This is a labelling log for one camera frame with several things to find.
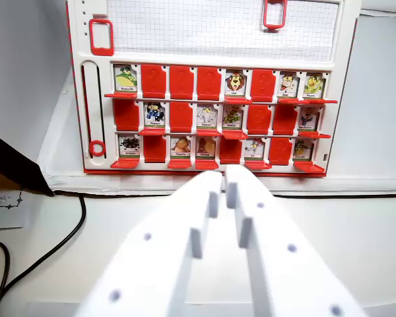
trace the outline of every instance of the white table surface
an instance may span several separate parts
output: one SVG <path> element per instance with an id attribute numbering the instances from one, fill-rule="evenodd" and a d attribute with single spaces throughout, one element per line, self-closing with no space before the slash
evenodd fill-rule
<path id="1" fill-rule="evenodd" d="M 27 227 L 0 231 L 0 241 L 11 252 L 10 279 L 55 246 L 81 215 L 76 196 L 35 198 Z M 127 233 L 164 200 L 86 198 L 80 233 L 8 293 L 0 316 L 22 316 L 26 304 L 34 301 L 81 302 Z M 396 302 L 396 198 L 282 200 L 362 306 Z M 0 251 L 0 279 L 2 270 Z M 204 259 L 193 266 L 187 302 L 251 302 L 245 254 L 236 246 L 233 212 L 225 207 L 210 223 Z"/>

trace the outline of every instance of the sticker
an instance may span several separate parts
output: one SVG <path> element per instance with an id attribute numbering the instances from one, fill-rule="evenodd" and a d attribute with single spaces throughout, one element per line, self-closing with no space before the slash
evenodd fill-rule
<path id="1" fill-rule="evenodd" d="M 197 129 L 214 129 L 217 127 L 217 109 L 211 105 L 197 106 Z"/>
<path id="2" fill-rule="evenodd" d="M 242 71 L 226 70 L 226 84 L 224 86 L 226 96 L 245 96 L 245 86 L 246 78 Z"/>
<path id="3" fill-rule="evenodd" d="M 133 134 L 119 134 L 119 157 L 139 157 L 139 139 Z"/>
<path id="4" fill-rule="evenodd" d="M 145 126 L 164 127 L 165 109 L 159 102 L 145 102 Z"/>
<path id="5" fill-rule="evenodd" d="M 324 79 L 321 74 L 308 73 L 305 78 L 304 98 L 321 98 L 324 91 Z"/>
<path id="6" fill-rule="evenodd" d="M 245 140 L 245 160 L 262 160 L 265 143 L 261 139 Z"/>
<path id="7" fill-rule="evenodd" d="M 197 154 L 195 158 L 214 160 L 216 157 L 216 141 L 212 137 L 197 137 Z"/>
<path id="8" fill-rule="evenodd" d="M 172 159 L 188 159 L 191 156 L 191 141 L 186 137 L 170 138 L 170 157 Z"/>
<path id="9" fill-rule="evenodd" d="M 242 106 L 224 106 L 223 129 L 241 129 L 244 111 Z"/>
<path id="10" fill-rule="evenodd" d="M 311 139 L 297 139 L 293 150 L 293 160 L 311 160 L 314 144 Z"/>
<path id="11" fill-rule="evenodd" d="M 315 131 L 317 129 L 319 112 L 314 107 L 301 108 L 298 130 Z"/>
<path id="12" fill-rule="evenodd" d="M 114 65 L 114 80 L 116 90 L 137 91 L 137 72 L 130 65 Z"/>
<path id="13" fill-rule="evenodd" d="M 296 73 L 280 72 L 278 97 L 296 98 L 298 92 L 298 78 Z"/>

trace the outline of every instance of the red ledge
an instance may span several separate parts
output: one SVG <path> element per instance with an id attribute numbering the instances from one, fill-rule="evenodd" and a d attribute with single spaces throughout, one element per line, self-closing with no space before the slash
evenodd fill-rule
<path id="1" fill-rule="evenodd" d="M 252 100 L 247 98 L 240 98 L 240 97 L 224 97 L 225 104 L 251 104 Z"/>
<path id="2" fill-rule="evenodd" d="M 145 127 L 144 130 L 140 130 L 139 135 L 165 135 L 166 129 L 159 127 Z"/>
<path id="3" fill-rule="evenodd" d="M 191 166 L 191 160 L 188 158 L 173 158 L 170 160 L 168 168 L 189 168 Z"/>
<path id="4" fill-rule="evenodd" d="M 297 98 L 279 98 L 279 104 L 336 104 L 337 100 L 324 100 L 324 99 L 305 99 L 298 100 Z"/>
<path id="5" fill-rule="evenodd" d="M 109 98 L 123 98 L 123 99 L 136 99 L 138 94 L 136 92 L 115 92 L 114 94 L 105 94 Z"/>
<path id="6" fill-rule="evenodd" d="M 273 97 L 268 97 L 268 96 L 254 96 L 251 97 L 252 102 L 272 102 Z"/>
<path id="7" fill-rule="evenodd" d="M 298 135 L 300 137 L 311 137 L 312 139 L 330 139 L 331 135 L 320 134 L 318 131 L 299 131 Z"/>
<path id="8" fill-rule="evenodd" d="M 245 166 L 250 170 L 268 170 L 272 168 L 270 164 L 267 164 L 263 160 L 246 160 Z"/>
<path id="9" fill-rule="evenodd" d="M 294 162 L 293 165 L 305 173 L 324 174 L 324 168 L 315 165 L 313 162 Z"/>
<path id="10" fill-rule="evenodd" d="M 222 134 L 215 129 L 197 129 L 199 137 L 220 137 Z"/>
<path id="11" fill-rule="evenodd" d="M 215 160 L 195 160 L 195 169 L 197 170 L 215 170 L 218 164 Z"/>
<path id="12" fill-rule="evenodd" d="M 246 140 L 248 138 L 242 130 L 223 130 L 223 136 L 227 140 Z"/>
<path id="13" fill-rule="evenodd" d="M 138 158 L 119 158 L 119 160 L 115 161 L 111 168 L 135 168 L 139 164 Z"/>

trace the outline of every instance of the cartoon lion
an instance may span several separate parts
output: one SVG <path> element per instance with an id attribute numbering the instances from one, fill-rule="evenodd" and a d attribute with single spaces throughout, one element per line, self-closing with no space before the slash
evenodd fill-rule
<path id="1" fill-rule="evenodd" d="M 241 73 L 233 73 L 227 78 L 227 87 L 230 90 L 237 91 L 245 85 L 245 78 Z"/>

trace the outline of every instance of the red plastic clip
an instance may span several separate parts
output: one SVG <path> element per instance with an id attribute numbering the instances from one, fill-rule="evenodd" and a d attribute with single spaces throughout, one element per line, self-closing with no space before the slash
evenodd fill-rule
<path id="1" fill-rule="evenodd" d="M 108 24 L 110 29 L 110 48 L 96 48 L 94 46 L 94 35 L 92 32 L 92 24 Z M 113 41 L 113 24 L 110 20 L 102 20 L 100 18 L 92 18 L 90 20 L 90 45 L 91 45 L 91 53 L 97 56 L 113 56 L 114 54 L 114 41 Z"/>
<path id="2" fill-rule="evenodd" d="M 283 4 L 283 21 L 282 24 L 267 24 L 267 7 L 270 3 L 282 3 Z M 264 4 L 264 26 L 267 27 L 269 30 L 276 30 L 278 28 L 282 28 L 286 22 L 286 7 L 287 7 L 288 0 L 265 0 Z"/>

